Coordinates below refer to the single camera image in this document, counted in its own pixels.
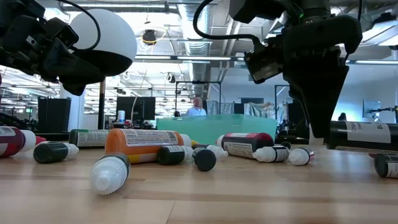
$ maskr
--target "orange bottle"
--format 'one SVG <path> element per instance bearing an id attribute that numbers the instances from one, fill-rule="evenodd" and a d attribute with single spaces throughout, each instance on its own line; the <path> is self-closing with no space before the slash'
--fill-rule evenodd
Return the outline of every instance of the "orange bottle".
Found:
<path id="1" fill-rule="evenodd" d="M 175 131 L 140 129 L 112 129 L 105 142 L 105 154 L 122 152 L 132 164 L 155 162 L 162 146 L 188 146 L 192 142 L 186 134 Z"/>

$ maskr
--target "teal plastic bin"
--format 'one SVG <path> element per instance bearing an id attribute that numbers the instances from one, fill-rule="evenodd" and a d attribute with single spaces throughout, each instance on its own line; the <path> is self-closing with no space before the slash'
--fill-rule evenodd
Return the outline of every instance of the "teal plastic bin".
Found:
<path id="1" fill-rule="evenodd" d="M 277 121 L 242 114 L 208 115 L 179 118 L 159 118 L 159 130 L 187 134 L 201 144 L 214 144 L 227 133 L 267 133 L 275 140 Z"/>

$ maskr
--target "wooden tabletop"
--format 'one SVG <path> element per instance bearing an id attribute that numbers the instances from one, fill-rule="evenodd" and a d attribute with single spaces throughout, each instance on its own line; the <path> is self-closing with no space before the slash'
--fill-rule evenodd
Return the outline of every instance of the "wooden tabletop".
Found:
<path id="1" fill-rule="evenodd" d="M 133 165 L 124 187 L 105 197 L 88 181 L 103 150 L 56 164 L 37 164 L 27 152 L 0 159 L 0 223 L 398 222 L 398 179 L 380 178 L 367 154 L 314 151 L 303 167 L 238 157 L 210 172 Z"/>

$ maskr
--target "white spherical joint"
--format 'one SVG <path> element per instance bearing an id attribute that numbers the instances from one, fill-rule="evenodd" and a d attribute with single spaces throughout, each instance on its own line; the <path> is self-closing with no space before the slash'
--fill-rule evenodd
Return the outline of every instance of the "white spherical joint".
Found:
<path id="1" fill-rule="evenodd" d="M 97 66 L 106 76 L 125 72 L 137 55 L 136 35 L 130 25 L 117 14 L 105 9 L 90 9 L 101 29 L 101 40 L 94 50 L 76 51 L 75 55 Z M 77 49 L 87 49 L 97 40 L 97 28 L 93 20 L 84 12 L 76 16 L 70 24 L 79 35 L 74 45 Z"/>

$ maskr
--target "red bottle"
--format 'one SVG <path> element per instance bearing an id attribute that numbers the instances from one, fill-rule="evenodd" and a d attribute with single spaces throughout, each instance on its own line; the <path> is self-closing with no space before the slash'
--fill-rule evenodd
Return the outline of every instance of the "red bottle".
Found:
<path id="1" fill-rule="evenodd" d="M 35 147 L 36 136 L 32 131 L 15 127 L 0 127 L 0 158 L 27 152 Z"/>

